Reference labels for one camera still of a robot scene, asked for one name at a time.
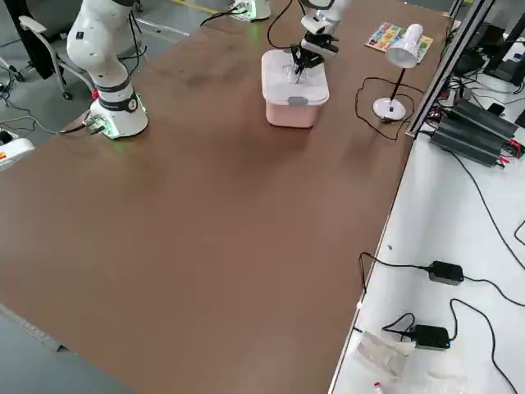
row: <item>pink plastic container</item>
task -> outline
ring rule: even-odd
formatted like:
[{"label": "pink plastic container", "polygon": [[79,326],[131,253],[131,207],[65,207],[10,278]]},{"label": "pink plastic container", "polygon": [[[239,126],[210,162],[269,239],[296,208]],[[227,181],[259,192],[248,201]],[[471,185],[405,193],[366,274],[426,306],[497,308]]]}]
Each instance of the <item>pink plastic container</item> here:
[{"label": "pink plastic container", "polygon": [[312,127],[330,97],[325,68],[321,64],[305,70],[297,80],[291,53],[268,51],[262,55],[262,95],[272,125]]}]

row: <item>colorful card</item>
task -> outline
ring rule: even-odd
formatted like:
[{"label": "colorful card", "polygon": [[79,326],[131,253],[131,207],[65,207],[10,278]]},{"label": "colorful card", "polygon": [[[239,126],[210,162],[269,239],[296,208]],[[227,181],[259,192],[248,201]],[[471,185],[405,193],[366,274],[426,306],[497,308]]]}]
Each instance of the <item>colorful card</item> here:
[{"label": "colorful card", "polygon": [[[378,51],[386,52],[386,50],[395,42],[400,40],[404,36],[404,32],[407,31],[401,27],[392,25],[391,23],[384,22],[374,34],[370,36],[368,41],[365,43],[367,47],[377,49]],[[419,40],[419,59],[418,63],[421,63],[423,57],[427,53],[428,49],[432,45],[434,40],[425,35],[421,36]]]}]

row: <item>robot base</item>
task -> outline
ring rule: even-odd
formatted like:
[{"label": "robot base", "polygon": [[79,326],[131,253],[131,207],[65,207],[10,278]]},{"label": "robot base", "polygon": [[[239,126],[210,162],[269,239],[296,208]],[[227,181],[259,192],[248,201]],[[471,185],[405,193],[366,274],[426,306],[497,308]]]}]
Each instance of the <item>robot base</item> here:
[{"label": "robot base", "polygon": [[139,134],[148,125],[148,117],[140,103],[134,112],[110,111],[96,100],[91,104],[90,111],[91,117],[103,119],[102,133],[112,140]]},{"label": "robot base", "polygon": [[235,0],[233,8],[236,7],[235,13],[239,15],[233,15],[233,17],[246,22],[262,21],[268,19],[272,14],[268,0]]},{"label": "robot base", "polygon": [[374,102],[373,110],[379,118],[391,119],[392,121],[400,121],[407,113],[402,103],[395,99],[390,101],[389,98],[377,99]]}]

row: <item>lamp shade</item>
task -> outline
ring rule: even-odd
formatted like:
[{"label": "lamp shade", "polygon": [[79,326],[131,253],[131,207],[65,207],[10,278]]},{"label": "lamp shade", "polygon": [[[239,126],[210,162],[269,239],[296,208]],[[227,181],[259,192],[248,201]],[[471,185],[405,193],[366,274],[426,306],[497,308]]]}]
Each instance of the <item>lamp shade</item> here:
[{"label": "lamp shade", "polygon": [[386,51],[389,62],[401,68],[414,68],[418,64],[419,39],[422,34],[421,25],[410,25],[403,38]]}]

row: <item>brown table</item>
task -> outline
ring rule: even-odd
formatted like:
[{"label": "brown table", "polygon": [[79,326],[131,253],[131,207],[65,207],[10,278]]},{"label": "brown table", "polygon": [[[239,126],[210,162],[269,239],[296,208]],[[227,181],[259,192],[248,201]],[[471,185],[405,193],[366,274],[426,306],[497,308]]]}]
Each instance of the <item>brown table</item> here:
[{"label": "brown table", "polygon": [[[276,43],[299,40],[299,13]],[[142,135],[58,136],[0,175],[0,302],[137,392],[326,392],[361,292],[358,253],[377,246],[411,146],[354,114],[366,76],[399,74],[363,45],[383,21],[436,40],[405,80],[430,82],[446,19],[356,0],[310,132],[266,122],[267,22],[215,21],[177,44],[135,80]],[[390,91],[367,83],[361,113],[373,120]]]}]

